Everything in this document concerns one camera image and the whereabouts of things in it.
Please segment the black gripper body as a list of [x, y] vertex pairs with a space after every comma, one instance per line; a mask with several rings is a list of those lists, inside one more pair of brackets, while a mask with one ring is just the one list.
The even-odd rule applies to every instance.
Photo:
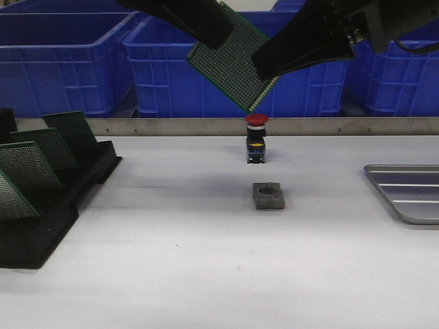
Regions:
[[410, 49], [401, 41], [402, 36], [438, 20], [437, 1], [332, 1], [331, 5], [351, 46], [367, 40], [380, 53], [392, 41], [412, 54], [438, 50], [438, 43]]

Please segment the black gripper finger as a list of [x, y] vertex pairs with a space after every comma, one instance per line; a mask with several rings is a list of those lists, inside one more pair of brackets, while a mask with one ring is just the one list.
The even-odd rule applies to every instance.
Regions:
[[218, 49], [234, 30], [217, 1], [120, 0], [118, 3], [158, 17], [212, 49]]
[[252, 55], [261, 79], [354, 57], [345, 1], [306, 1], [292, 20]]

